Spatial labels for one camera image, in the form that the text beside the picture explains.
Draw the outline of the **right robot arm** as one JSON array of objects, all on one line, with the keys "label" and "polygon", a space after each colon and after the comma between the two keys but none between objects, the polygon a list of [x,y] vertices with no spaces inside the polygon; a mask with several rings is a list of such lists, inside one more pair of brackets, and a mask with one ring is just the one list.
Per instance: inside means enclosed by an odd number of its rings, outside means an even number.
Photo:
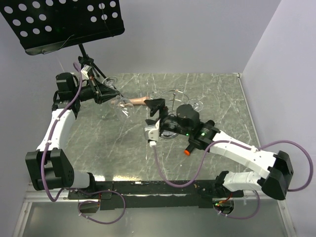
[{"label": "right robot arm", "polygon": [[294,174],[286,152],[268,152],[243,143],[217,129],[214,121],[202,122],[199,113],[190,104],[183,104],[174,114],[170,114],[164,99],[149,99],[144,103],[150,109],[150,116],[159,113],[156,120],[146,120],[144,133],[151,146],[155,146],[164,131],[170,131],[188,137],[187,154],[194,149],[203,150],[250,169],[249,172],[239,173],[223,171],[215,185],[219,196],[226,197],[231,192],[241,190],[256,190],[276,200],[285,199]]}]

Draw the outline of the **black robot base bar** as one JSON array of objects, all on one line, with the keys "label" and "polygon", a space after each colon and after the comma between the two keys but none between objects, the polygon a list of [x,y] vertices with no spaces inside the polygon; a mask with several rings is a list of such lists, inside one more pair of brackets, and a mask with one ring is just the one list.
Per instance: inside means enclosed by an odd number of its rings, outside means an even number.
[{"label": "black robot base bar", "polygon": [[100,201],[101,210],[116,208],[189,207],[212,208],[221,198],[242,198],[244,192],[229,191],[215,180],[196,180],[184,188],[164,181],[96,181],[92,187],[70,191],[70,200]]}]

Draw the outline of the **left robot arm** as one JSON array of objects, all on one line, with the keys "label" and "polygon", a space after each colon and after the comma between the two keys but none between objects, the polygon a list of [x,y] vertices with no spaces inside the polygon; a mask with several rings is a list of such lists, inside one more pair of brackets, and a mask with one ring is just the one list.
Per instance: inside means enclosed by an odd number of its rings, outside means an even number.
[{"label": "left robot arm", "polygon": [[37,191],[75,188],[85,198],[93,198],[98,187],[92,183],[92,175],[75,171],[64,148],[81,102],[93,99],[102,104],[115,98],[119,92],[100,83],[94,76],[90,76],[88,84],[83,86],[82,81],[71,73],[58,74],[56,84],[48,130],[36,150],[28,152],[25,157],[30,179]]}]

